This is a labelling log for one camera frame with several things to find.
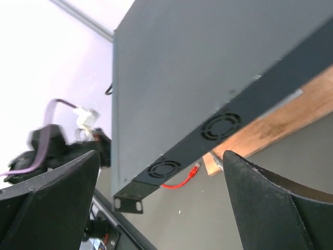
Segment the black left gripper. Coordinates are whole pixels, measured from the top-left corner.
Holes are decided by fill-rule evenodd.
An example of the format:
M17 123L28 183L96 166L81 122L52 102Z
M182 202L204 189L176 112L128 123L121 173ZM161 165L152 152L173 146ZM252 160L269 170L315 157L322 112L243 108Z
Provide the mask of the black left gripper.
M69 146L69 153L65 154L65 162L69 162L89 152L97 151L100 157L100 167L111 167L111 139L101 128L93 130L93 140L73 143Z

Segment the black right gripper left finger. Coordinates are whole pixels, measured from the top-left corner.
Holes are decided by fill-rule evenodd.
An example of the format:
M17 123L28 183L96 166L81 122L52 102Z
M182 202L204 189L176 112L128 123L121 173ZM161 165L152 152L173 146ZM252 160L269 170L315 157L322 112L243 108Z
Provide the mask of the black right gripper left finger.
M1 190L1 249L79 249L99 173L97 151Z

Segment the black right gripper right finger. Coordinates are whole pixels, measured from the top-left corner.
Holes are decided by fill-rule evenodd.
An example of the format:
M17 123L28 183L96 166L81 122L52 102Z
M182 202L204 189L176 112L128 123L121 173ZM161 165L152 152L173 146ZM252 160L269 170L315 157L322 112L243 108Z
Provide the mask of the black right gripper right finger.
M244 249L332 249L332 194L225 151L224 175Z

